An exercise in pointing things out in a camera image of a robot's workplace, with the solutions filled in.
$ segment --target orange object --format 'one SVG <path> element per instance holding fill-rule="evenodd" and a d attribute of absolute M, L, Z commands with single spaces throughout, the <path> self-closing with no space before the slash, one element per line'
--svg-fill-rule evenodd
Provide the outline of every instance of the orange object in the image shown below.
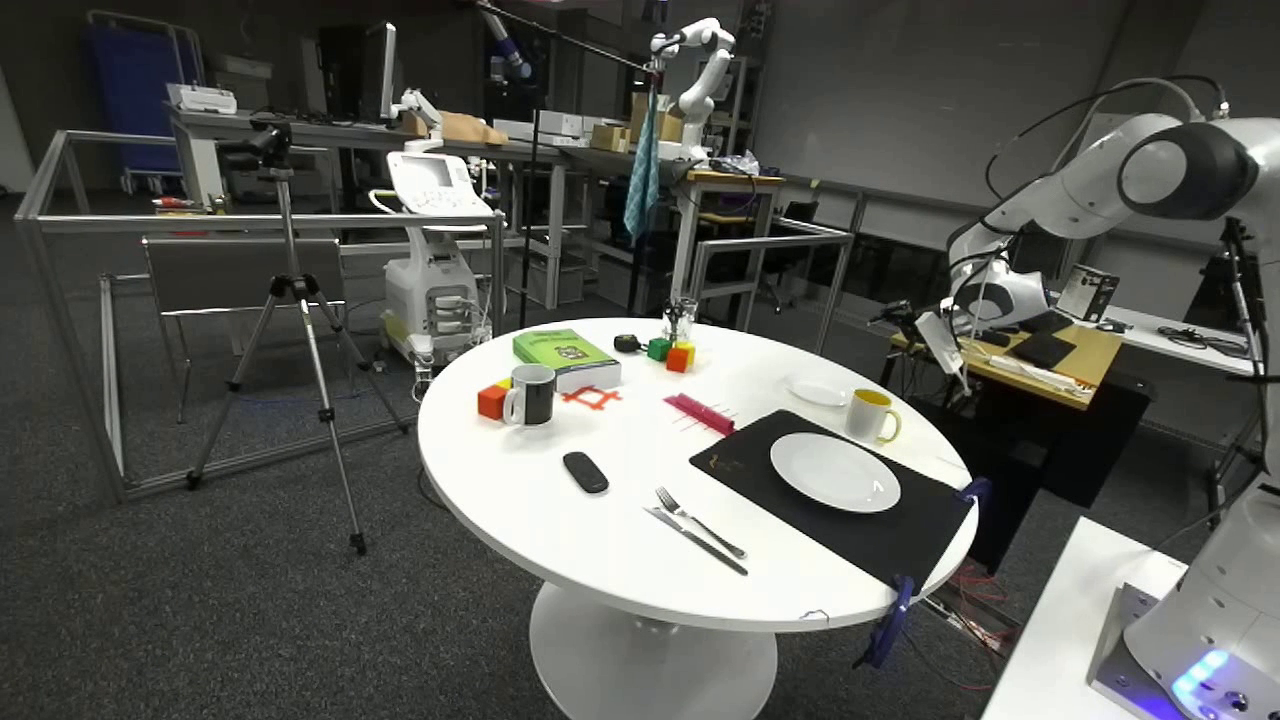
<path fill-rule="evenodd" d="M 689 338 L 677 338 L 667 353 L 667 371 L 689 371 L 691 368 L 696 346 Z"/>
<path fill-rule="evenodd" d="M 476 412 L 488 419 L 508 419 L 508 388 L 488 385 L 483 391 L 476 391 Z"/>

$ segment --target black placemat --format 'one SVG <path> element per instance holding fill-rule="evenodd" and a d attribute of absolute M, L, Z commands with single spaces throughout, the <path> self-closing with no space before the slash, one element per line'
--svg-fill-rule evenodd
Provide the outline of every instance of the black placemat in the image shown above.
<path fill-rule="evenodd" d="M 957 488 L 935 484 L 879 457 L 903 488 L 900 502 L 876 514 L 837 513 L 828 502 L 799 497 L 785 477 L 776 477 L 769 446 L 788 432 L 833 437 L 828 429 L 796 412 L 773 412 L 725 437 L 718 444 L 696 450 L 691 462 L 715 477 L 718 484 L 734 488 L 762 513 L 778 514 L 796 533 L 810 534 L 815 542 L 873 573 L 889 587 L 895 587 L 903 577 L 925 584 L 931 564 L 952 542 L 968 513 L 968 501 Z"/>

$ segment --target green object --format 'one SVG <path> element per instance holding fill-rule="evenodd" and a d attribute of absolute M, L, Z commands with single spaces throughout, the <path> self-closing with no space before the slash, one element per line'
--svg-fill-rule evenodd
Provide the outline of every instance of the green object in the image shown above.
<path fill-rule="evenodd" d="M 644 342 L 644 354 L 653 354 L 653 361 L 667 361 L 667 353 L 671 353 L 667 337 L 654 337 L 654 338 Z"/>
<path fill-rule="evenodd" d="M 596 346 L 591 338 L 584 338 L 573 329 L 519 332 L 510 338 L 510 353 L 525 365 L 551 368 L 560 391 L 573 391 L 573 388 L 584 388 L 584 385 L 616 388 L 625 378 L 620 361 L 607 354 L 605 346 Z"/>

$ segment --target table pedestal base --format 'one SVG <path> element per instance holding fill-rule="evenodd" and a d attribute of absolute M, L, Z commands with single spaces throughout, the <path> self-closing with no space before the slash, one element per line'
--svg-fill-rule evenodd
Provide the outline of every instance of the table pedestal base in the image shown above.
<path fill-rule="evenodd" d="M 776 637 L 734 637 L 625 614 L 545 584 L 528 647 L 573 720 L 749 720 L 776 678 Z"/>

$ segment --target monitor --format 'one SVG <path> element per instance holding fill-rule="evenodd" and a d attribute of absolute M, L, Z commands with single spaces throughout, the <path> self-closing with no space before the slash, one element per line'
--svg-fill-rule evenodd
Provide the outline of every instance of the monitor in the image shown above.
<path fill-rule="evenodd" d="M 400 99 L 396 25 L 365 30 L 360 72 L 360 121 L 391 121 L 391 103 Z"/>

